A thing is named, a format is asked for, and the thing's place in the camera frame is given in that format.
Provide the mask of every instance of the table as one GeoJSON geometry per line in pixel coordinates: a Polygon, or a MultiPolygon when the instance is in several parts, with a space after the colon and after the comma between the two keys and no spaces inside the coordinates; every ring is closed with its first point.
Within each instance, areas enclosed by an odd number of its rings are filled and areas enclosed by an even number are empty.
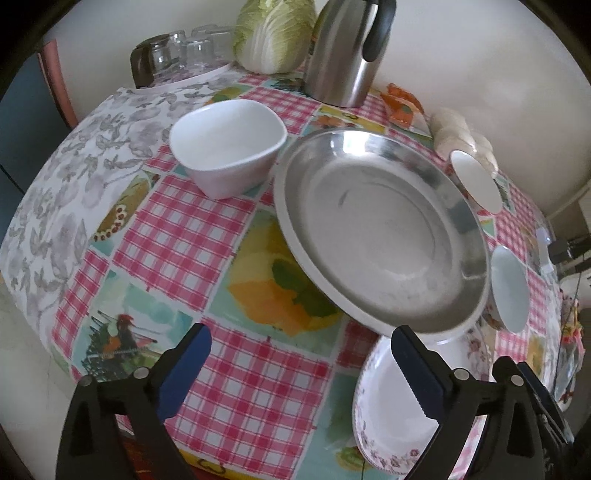
{"type": "MultiPolygon", "coordinates": [[[[210,327],[212,353],[166,427],[190,463],[227,478],[358,479],[350,409],[376,334],[342,315],[298,268],[272,181],[227,200],[203,195],[167,146],[174,121],[209,102],[250,98],[280,116],[288,143],[320,128],[360,127],[446,168],[430,140],[388,126],[375,92],[341,110],[300,94],[300,77],[232,69],[166,91],[119,89],[50,157],[0,249],[17,306],[74,379],[127,376],[153,365],[193,322],[210,327]],[[286,281],[307,300],[294,302],[286,281]]],[[[544,218],[508,178],[496,181],[503,211],[477,213],[489,247],[505,245],[527,265],[530,318],[519,335],[482,330],[494,358],[528,359],[549,386],[560,304],[556,279],[540,274],[535,229],[544,218]]],[[[367,467],[364,476],[387,477],[367,467]]]]}

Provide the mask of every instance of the red gingham pattern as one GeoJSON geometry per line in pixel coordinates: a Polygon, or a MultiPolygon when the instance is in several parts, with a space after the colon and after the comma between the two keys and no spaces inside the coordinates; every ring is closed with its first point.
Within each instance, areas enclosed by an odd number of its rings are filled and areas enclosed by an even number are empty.
{"type": "Polygon", "coordinates": [[[484,236],[484,240],[486,240],[486,246],[488,247],[488,251],[492,253],[492,251],[498,245],[497,241],[494,238],[489,237],[488,235],[484,236]]]}
{"type": "Polygon", "coordinates": [[[527,284],[530,288],[530,317],[528,324],[539,334],[546,334],[548,286],[537,273],[527,269],[527,284]]]}
{"type": "Polygon", "coordinates": [[[137,211],[113,263],[201,311],[255,203],[210,200],[190,179],[168,175],[137,211]]]}
{"type": "Polygon", "coordinates": [[[241,95],[241,98],[256,100],[267,105],[283,120],[287,131],[294,135],[301,133],[314,111],[321,105],[320,102],[310,98],[265,87],[252,89],[241,95]]]}
{"type": "Polygon", "coordinates": [[[72,365],[72,378],[74,379],[74,381],[78,382],[78,380],[82,377],[84,377],[84,375],[82,375],[80,370],[78,370],[74,365],[72,365]]]}
{"type": "Polygon", "coordinates": [[[268,79],[269,77],[267,75],[257,75],[256,73],[249,73],[248,75],[245,75],[240,80],[238,80],[238,83],[246,83],[247,85],[254,85],[255,87],[258,87],[259,85],[265,83],[268,79]]]}
{"type": "Polygon", "coordinates": [[[327,362],[282,351],[204,318],[212,353],[179,414],[173,439],[222,465],[291,478],[327,388],[327,362]]]}
{"type": "Polygon", "coordinates": [[[82,265],[74,276],[74,283],[61,301],[56,314],[56,323],[51,330],[55,344],[72,358],[72,346],[82,320],[88,313],[90,301],[99,291],[100,281],[109,268],[109,262],[94,250],[86,251],[82,265]]]}
{"type": "Polygon", "coordinates": [[[509,185],[509,191],[511,192],[510,195],[513,200],[513,205],[515,206],[515,214],[517,218],[530,232],[533,232],[535,230],[535,216],[532,201],[528,200],[525,194],[516,188],[515,185],[512,183],[509,185]]]}
{"type": "Polygon", "coordinates": [[[393,128],[387,128],[387,135],[395,140],[398,140],[400,143],[406,145],[407,147],[410,147],[413,150],[418,151],[419,153],[427,157],[429,160],[431,160],[436,167],[443,170],[447,165],[447,162],[443,160],[439,155],[437,155],[433,150],[425,147],[425,145],[417,142],[408,135],[405,135],[402,132],[399,132],[398,130],[395,130],[393,128]]]}
{"type": "Polygon", "coordinates": [[[350,320],[345,327],[343,346],[336,360],[337,364],[345,368],[361,368],[365,358],[373,348],[379,335],[350,320]]]}
{"type": "Polygon", "coordinates": [[[261,195],[261,203],[275,208],[275,199],[273,197],[273,183],[271,183],[265,192],[261,195]]]}
{"type": "Polygon", "coordinates": [[[525,241],[519,229],[519,223],[506,210],[495,216],[496,239],[505,245],[523,263],[526,261],[525,241]]]}
{"type": "Polygon", "coordinates": [[[133,434],[134,430],[131,427],[131,422],[129,421],[129,418],[127,415],[115,415],[115,418],[117,419],[117,423],[119,424],[119,428],[123,428],[123,430],[133,434]]]}
{"type": "Polygon", "coordinates": [[[468,434],[468,438],[466,439],[466,443],[464,444],[464,448],[457,459],[456,466],[452,470],[452,474],[450,475],[451,479],[462,478],[470,463],[474,454],[476,453],[476,447],[478,447],[478,441],[482,435],[482,430],[484,429],[485,419],[484,417],[477,417],[475,424],[472,426],[472,430],[468,434]]]}
{"type": "Polygon", "coordinates": [[[347,109],[346,112],[362,116],[380,125],[388,125],[388,115],[386,114],[384,102],[380,97],[374,95],[368,95],[362,106],[347,109]]]}
{"type": "Polygon", "coordinates": [[[528,326],[521,333],[500,331],[496,334],[495,358],[510,356],[516,363],[527,359],[527,340],[530,329],[528,326]]]}
{"type": "Polygon", "coordinates": [[[177,160],[173,157],[173,153],[170,151],[168,145],[162,145],[162,147],[158,149],[157,155],[150,158],[145,164],[147,167],[164,172],[171,171],[178,165],[177,160]]]}

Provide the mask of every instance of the bowl rim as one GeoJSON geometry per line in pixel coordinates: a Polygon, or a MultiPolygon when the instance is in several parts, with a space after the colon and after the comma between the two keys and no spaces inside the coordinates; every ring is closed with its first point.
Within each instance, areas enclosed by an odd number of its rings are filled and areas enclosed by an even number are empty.
{"type": "MultiPolygon", "coordinates": [[[[437,166],[435,166],[433,162],[431,162],[425,155],[423,155],[419,151],[414,150],[408,145],[405,145],[397,141],[395,138],[360,128],[331,128],[327,130],[319,130],[313,132],[309,135],[306,135],[305,137],[300,137],[296,141],[292,142],[291,145],[281,153],[278,159],[278,170],[275,174],[275,180],[273,185],[275,210],[277,212],[277,218],[279,220],[281,232],[285,237],[285,241],[287,242],[289,249],[293,253],[296,261],[298,262],[298,265],[305,272],[305,274],[308,275],[312,282],[320,289],[320,291],[322,291],[329,299],[331,299],[331,301],[333,301],[337,305],[337,307],[343,310],[353,320],[358,321],[359,323],[365,325],[366,327],[370,328],[371,330],[380,335],[390,337],[392,336],[392,333],[396,328],[395,326],[373,317],[373,315],[367,313],[362,308],[357,306],[354,302],[352,302],[345,295],[343,295],[320,272],[318,267],[314,264],[313,260],[308,255],[306,249],[301,244],[300,238],[293,228],[293,225],[290,220],[289,211],[287,209],[287,202],[285,201],[285,182],[287,179],[287,171],[289,170],[291,162],[295,158],[294,153],[300,148],[300,146],[304,142],[309,141],[314,137],[319,137],[321,135],[332,135],[340,132],[364,132],[370,135],[374,135],[376,137],[385,138],[388,141],[401,145],[402,147],[409,149],[414,154],[421,157],[425,162],[428,162],[428,164],[431,165],[435,170],[440,172],[442,181],[448,181],[451,184],[453,184],[453,182],[437,166]]],[[[464,202],[467,202],[467,200],[461,194],[461,192],[459,192],[459,196],[463,199],[464,202]]],[[[451,342],[457,339],[459,336],[462,336],[478,321],[488,302],[488,297],[491,290],[490,254],[488,251],[488,246],[486,243],[486,239],[484,237],[484,233],[482,231],[482,228],[480,228],[480,222],[478,221],[478,217],[476,216],[476,213],[472,210],[472,208],[469,207],[469,210],[472,214],[474,221],[479,227],[483,253],[486,259],[486,275],[484,279],[484,285],[482,291],[480,292],[480,298],[478,299],[478,303],[476,304],[471,314],[468,315],[468,317],[463,319],[461,322],[459,322],[456,326],[447,330],[441,330],[440,332],[416,332],[417,336],[428,345],[441,345],[444,343],[451,342]]]]}
{"type": "Polygon", "coordinates": [[[179,118],[178,120],[175,121],[174,125],[172,126],[172,128],[170,129],[170,137],[169,137],[169,145],[170,145],[170,151],[173,153],[174,158],[184,167],[187,168],[191,171],[199,171],[199,172],[210,172],[210,171],[225,171],[225,170],[229,170],[230,168],[234,168],[237,167],[238,165],[244,165],[246,163],[249,163],[251,161],[257,160],[261,157],[265,157],[266,155],[269,155],[277,150],[279,150],[281,148],[281,146],[285,143],[285,141],[287,140],[287,128],[285,127],[285,123],[283,123],[283,120],[281,120],[281,118],[279,117],[279,115],[277,115],[273,110],[271,110],[269,107],[267,107],[267,105],[265,105],[264,103],[261,102],[257,102],[256,100],[251,100],[251,99],[247,99],[247,98],[233,98],[230,100],[223,100],[221,102],[215,102],[215,103],[210,103],[209,105],[204,105],[196,110],[193,110],[192,112],[186,113],[185,115],[183,115],[181,118],[179,118]],[[187,117],[192,117],[192,116],[199,116],[201,115],[203,112],[208,111],[208,110],[215,110],[220,108],[221,105],[224,105],[224,108],[228,108],[228,104],[234,104],[236,105],[236,103],[250,103],[251,105],[256,104],[257,108],[263,108],[265,109],[267,112],[269,112],[272,117],[277,121],[278,124],[281,125],[281,138],[271,147],[266,148],[265,150],[260,151],[257,154],[254,155],[250,155],[249,157],[245,157],[245,158],[241,158],[240,160],[236,160],[235,162],[229,163],[227,165],[221,166],[221,167],[213,167],[213,168],[194,168],[194,167],[190,167],[187,165],[187,163],[183,160],[181,160],[177,154],[174,152],[174,137],[176,136],[176,126],[178,125],[179,122],[181,122],[183,119],[186,119],[187,117]]]}

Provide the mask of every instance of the stacked white bowl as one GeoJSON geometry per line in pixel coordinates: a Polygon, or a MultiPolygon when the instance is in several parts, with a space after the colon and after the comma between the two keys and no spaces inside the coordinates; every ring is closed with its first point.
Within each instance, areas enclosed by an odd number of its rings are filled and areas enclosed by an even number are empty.
{"type": "Polygon", "coordinates": [[[473,156],[495,178],[499,173],[492,145],[488,139],[468,127],[466,119],[450,108],[440,108],[432,114],[429,127],[437,154],[444,160],[454,150],[462,150],[473,156]]]}

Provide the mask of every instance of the small white bowl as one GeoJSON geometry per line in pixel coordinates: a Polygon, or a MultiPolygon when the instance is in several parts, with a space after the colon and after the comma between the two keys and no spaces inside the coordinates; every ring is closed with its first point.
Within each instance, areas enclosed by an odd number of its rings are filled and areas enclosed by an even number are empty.
{"type": "Polygon", "coordinates": [[[287,139],[283,121],[254,100],[213,103],[181,117],[170,150],[211,199],[239,195],[261,183],[287,139]]]}
{"type": "Polygon", "coordinates": [[[491,175],[493,179],[499,174],[499,164],[496,162],[494,153],[491,150],[476,152],[474,158],[491,175]]]}
{"type": "Polygon", "coordinates": [[[530,314],[530,289],[524,265],[499,245],[491,257],[491,295],[484,318],[496,330],[520,333],[530,314]]]}
{"type": "Polygon", "coordinates": [[[450,160],[453,171],[470,197],[488,212],[494,215],[500,213],[503,199],[499,187],[478,160],[461,150],[452,151],[450,160]]]}
{"type": "Polygon", "coordinates": [[[442,128],[452,126],[462,130],[470,130],[462,114],[451,108],[440,108],[433,112],[429,119],[429,128],[433,136],[437,135],[442,128]]]}
{"type": "Polygon", "coordinates": [[[449,160],[454,150],[462,150],[470,155],[476,152],[476,142],[470,132],[455,125],[440,129],[433,137],[433,147],[445,161],[449,160]]]}
{"type": "Polygon", "coordinates": [[[474,138],[474,141],[476,142],[476,151],[477,152],[484,152],[484,151],[492,152],[492,145],[488,141],[488,138],[486,138],[484,135],[479,134],[477,132],[470,132],[470,133],[472,134],[472,138],[474,138]]]}

